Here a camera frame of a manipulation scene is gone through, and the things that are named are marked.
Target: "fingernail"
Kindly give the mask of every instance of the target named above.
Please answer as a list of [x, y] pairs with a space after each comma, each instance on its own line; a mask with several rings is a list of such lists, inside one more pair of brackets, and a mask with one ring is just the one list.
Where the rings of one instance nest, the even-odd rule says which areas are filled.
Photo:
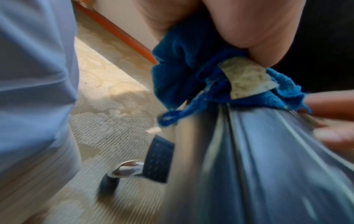
[[320, 139], [325, 141], [336, 142], [340, 141], [341, 137], [333, 130], [330, 129], [316, 129], [313, 131], [314, 135]]

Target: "floor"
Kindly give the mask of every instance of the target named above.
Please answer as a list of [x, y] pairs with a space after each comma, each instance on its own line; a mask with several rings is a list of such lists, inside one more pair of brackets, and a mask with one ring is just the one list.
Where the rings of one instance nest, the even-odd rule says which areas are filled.
[[112, 198], [97, 188], [108, 168], [143, 159], [155, 134], [173, 139], [173, 130], [157, 127], [164, 107], [154, 97], [152, 64], [101, 26], [76, 12], [76, 51], [80, 67], [79, 100], [71, 127], [82, 168], [40, 213], [27, 223], [152, 224], [158, 217], [164, 186], [146, 179], [122, 179]]

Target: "dark blue fabric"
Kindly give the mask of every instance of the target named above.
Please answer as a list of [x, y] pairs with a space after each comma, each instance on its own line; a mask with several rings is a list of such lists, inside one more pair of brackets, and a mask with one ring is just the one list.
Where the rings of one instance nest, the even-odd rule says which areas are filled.
[[[205, 11], [174, 26], [156, 46], [153, 54], [157, 60], [157, 65], [152, 68], [154, 92], [169, 110], [158, 119], [162, 127], [205, 109], [210, 102], [285, 110], [305, 107], [305, 95], [301, 87], [270, 68], [267, 73], [280, 85], [278, 88], [231, 100], [230, 82], [218, 63], [236, 56], [247, 57], [247, 52], [226, 43]], [[185, 109], [176, 110], [190, 99], [192, 101]]]

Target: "chair caster wheel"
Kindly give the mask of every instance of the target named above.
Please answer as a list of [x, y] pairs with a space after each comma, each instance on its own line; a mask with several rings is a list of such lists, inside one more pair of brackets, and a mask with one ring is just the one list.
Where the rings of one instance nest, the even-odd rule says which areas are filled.
[[101, 180], [100, 186], [98, 187], [98, 193], [102, 195], [114, 194], [118, 187], [120, 178], [111, 178], [105, 174]]

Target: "wall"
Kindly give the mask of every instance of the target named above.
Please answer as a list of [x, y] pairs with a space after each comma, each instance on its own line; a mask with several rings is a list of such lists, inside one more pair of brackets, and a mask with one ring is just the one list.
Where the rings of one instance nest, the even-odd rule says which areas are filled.
[[156, 46], [157, 40], [131, 0], [97, 0], [96, 10], [150, 50]]

